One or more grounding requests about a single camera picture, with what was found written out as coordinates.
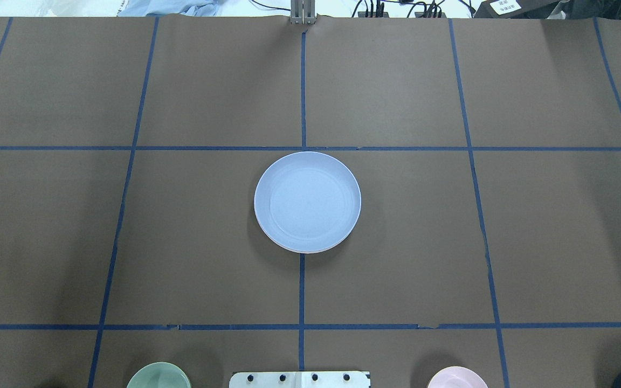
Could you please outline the aluminium frame post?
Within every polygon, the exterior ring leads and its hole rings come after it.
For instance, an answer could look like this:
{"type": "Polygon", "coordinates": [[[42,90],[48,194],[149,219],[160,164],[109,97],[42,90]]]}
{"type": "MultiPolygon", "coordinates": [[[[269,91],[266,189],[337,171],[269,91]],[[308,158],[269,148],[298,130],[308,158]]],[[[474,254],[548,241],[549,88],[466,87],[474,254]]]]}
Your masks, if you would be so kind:
{"type": "Polygon", "coordinates": [[[290,22],[292,25],[312,25],[316,23],[315,0],[291,0],[290,22]]]}

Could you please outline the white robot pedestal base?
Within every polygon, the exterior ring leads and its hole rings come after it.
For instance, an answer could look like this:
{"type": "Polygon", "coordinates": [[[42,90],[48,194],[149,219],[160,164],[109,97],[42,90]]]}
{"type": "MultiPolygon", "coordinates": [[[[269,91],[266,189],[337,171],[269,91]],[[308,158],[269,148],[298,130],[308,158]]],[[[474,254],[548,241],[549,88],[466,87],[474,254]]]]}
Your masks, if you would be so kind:
{"type": "Polygon", "coordinates": [[[371,387],[364,371],[237,372],[229,387],[371,387]]]}

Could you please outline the blue cloth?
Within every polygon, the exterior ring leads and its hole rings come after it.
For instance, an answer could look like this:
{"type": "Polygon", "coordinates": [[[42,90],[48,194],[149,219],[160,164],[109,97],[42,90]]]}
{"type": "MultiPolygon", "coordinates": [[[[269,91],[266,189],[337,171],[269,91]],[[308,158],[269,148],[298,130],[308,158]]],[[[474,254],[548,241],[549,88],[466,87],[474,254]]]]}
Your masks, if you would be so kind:
{"type": "Polygon", "coordinates": [[[125,1],[119,17],[185,15],[212,17],[219,10],[219,1],[125,1]]]}

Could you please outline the green bowl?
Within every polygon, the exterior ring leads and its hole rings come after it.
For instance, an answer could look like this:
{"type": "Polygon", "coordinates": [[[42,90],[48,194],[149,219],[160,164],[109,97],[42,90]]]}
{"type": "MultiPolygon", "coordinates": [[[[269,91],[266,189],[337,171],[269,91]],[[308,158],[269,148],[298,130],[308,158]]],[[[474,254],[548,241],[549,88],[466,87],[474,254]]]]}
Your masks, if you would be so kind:
{"type": "Polygon", "coordinates": [[[128,381],[131,387],[192,387],[187,374],[175,364],[158,362],[143,366],[128,381]]]}

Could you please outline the pink bowl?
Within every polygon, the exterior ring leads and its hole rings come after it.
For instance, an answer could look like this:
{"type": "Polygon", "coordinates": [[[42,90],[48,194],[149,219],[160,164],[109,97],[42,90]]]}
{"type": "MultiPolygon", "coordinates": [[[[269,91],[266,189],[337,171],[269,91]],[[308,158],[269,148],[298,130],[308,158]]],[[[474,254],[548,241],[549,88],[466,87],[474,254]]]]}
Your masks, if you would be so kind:
{"type": "Polygon", "coordinates": [[[449,366],[448,368],[441,369],[435,373],[426,387],[486,388],[488,385],[475,371],[472,371],[471,369],[464,368],[463,366],[449,366]]]}

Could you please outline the light blue plate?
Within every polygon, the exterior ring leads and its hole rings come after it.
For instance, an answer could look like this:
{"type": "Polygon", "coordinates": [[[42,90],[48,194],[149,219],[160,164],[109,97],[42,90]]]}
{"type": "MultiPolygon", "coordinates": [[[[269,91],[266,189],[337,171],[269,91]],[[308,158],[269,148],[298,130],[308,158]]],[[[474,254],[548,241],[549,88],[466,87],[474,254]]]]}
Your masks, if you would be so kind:
{"type": "Polygon", "coordinates": [[[264,170],[252,206],[257,224],[276,245],[315,254],[335,248],[352,233],[362,211],[362,192],[340,160],[301,151],[264,170]]]}

